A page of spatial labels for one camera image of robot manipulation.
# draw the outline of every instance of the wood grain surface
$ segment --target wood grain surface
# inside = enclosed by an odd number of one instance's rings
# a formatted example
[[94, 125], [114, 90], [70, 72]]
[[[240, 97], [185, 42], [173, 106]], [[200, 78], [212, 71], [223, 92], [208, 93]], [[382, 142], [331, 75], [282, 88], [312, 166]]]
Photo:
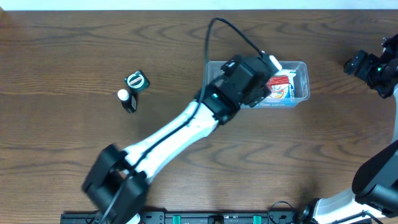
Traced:
[[[183, 151], [147, 204], [171, 211], [299, 207], [351, 187], [391, 141], [395, 102], [343, 73], [359, 49], [381, 54], [397, 11], [6, 12], [0, 21], [0, 223], [59, 223], [93, 210], [81, 192], [98, 153], [144, 139], [200, 88], [212, 17], [236, 24], [279, 60], [308, 66], [311, 97], [294, 109], [242, 110]], [[211, 59], [254, 54], [215, 26]], [[127, 114], [116, 92], [142, 69], [152, 85]], [[397, 223], [397, 219], [388, 220]]]

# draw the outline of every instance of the item in bin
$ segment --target item in bin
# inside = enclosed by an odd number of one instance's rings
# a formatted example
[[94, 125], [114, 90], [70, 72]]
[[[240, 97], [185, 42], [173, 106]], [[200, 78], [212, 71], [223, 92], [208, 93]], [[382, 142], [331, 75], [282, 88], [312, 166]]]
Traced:
[[271, 94], [267, 96], [269, 99], [294, 98], [294, 81], [296, 71], [291, 69], [282, 69], [269, 79], [267, 86], [271, 90]]

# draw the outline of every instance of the small bottle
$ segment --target small bottle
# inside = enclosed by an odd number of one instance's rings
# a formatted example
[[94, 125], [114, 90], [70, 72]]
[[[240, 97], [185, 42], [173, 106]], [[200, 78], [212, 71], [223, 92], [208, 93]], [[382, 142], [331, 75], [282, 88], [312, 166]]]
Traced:
[[121, 89], [118, 91], [118, 98], [122, 102], [123, 108], [128, 113], [134, 113], [137, 110], [137, 100], [127, 90]]

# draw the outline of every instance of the white circular logo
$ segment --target white circular logo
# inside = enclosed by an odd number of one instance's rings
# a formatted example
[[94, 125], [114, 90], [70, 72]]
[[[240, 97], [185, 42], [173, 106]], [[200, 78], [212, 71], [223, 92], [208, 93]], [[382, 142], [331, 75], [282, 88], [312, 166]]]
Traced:
[[136, 73], [132, 74], [127, 78], [127, 85], [131, 88], [140, 88], [144, 84], [144, 77]]

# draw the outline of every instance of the wire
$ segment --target wire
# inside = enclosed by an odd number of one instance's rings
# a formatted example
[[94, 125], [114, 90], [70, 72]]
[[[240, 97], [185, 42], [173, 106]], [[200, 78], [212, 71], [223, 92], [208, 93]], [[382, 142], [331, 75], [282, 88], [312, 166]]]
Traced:
[[[288, 206], [290, 206], [292, 210], [294, 210], [294, 207], [291, 206], [291, 204], [289, 204], [288, 202], [285, 202], [285, 201], [277, 201], [277, 202], [275, 202], [273, 205], [271, 205], [271, 207], [269, 208], [269, 212], [271, 212], [271, 210], [272, 210], [272, 208], [274, 208], [274, 206], [276, 206], [277, 204], [280, 204], [280, 203], [285, 203], [285, 204], [287, 204]], [[268, 219], [269, 219], [273, 224], [277, 224], [277, 223], [274, 221], [274, 217], [271, 217], [270, 215], [268, 215]], [[288, 222], [288, 223], [286, 223], [286, 224], [292, 224], [293, 222], [294, 222], [294, 219], [293, 219], [293, 221]]]
[[213, 27], [213, 24], [216, 21], [220, 21], [220, 22], [224, 22], [225, 24], [229, 25], [230, 28], [232, 28], [233, 30], [235, 30], [252, 48], [254, 48], [254, 50], [256, 50], [258, 52], [259, 55], [262, 55], [262, 52], [260, 51], [260, 49], [254, 45], [254, 43], [252, 43], [238, 28], [236, 28], [234, 25], [232, 25], [232, 23], [230, 23], [229, 21], [227, 21], [226, 19], [222, 19], [222, 18], [213, 18], [208, 26], [207, 32], [206, 32], [206, 38], [205, 38], [205, 50], [204, 50], [204, 69], [203, 69], [203, 80], [202, 80], [202, 84], [201, 84], [201, 90], [200, 90], [200, 96], [199, 96], [199, 100], [198, 100], [198, 104], [195, 108], [195, 110], [193, 111], [192, 115], [186, 120], [186, 122], [182, 123], [180, 126], [178, 126], [177, 128], [175, 128], [173, 131], [169, 132], [168, 134], [166, 134], [165, 136], [163, 136], [161, 139], [159, 139], [157, 142], [155, 142], [153, 145], [151, 145], [151, 147], [147, 148], [141, 155], [141, 157], [138, 159], [138, 161], [131, 167], [131, 169], [129, 170], [129, 174], [126, 176], [126, 178], [123, 180], [123, 183], [121, 184], [120, 188], [118, 189], [118, 191], [115, 193], [114, 197], [112, 198], [111, 203], [108, 205], [108, 208], [106, 209], [106, 211], [104, 212], [104, 215], [101, 217], [101, 220], [99, 221], [98, 224], [103, 224], [104, 221], [106, 220], [106, 217], [108, 216], [109, 212], [112, 209], [113, 204], [115, 203], [116, 199], [119, 197], [122, 188], [125, 186], [127, 180], [132, 176], [133, 170], [146, 158], [146, 156], [156, 147], [158, 146], [160, 143], [162, 143], [164, 140], [166, 140], [167, 138], [169, 138], [170, 136], [172, 136], [173, 134], [175, 134], [177, 131], [181, 130], [184, 126], [186, 126], [187, 124], [189, 124], [189, 122], [195, 117], [195, 115], [198, 113], [198, 110], [200, 108], [200, 105], [203, 101], [203, 98], [205, 97], [205, 88], [206, 88], [206, 84], [207, 84], [207, 75], [206, 75], [206, 66], [209, 62], [209, 39], [210, 39], [210, 33], [211, 33], [211, 28]]
[[344, 222], [353, 220], [354, 218], [365, 217], [366, 215], [371, 217], [377, 224], [383, 224], [380, 220], [378, 220], [374, 215], [370, 214], [368, 211], [362, 211], [362, 212], [359, 212], [358, 214], [352, 215], [350, 217], [342, 218], [341, 220], [336, 220], [332, 224], [344, 223]]

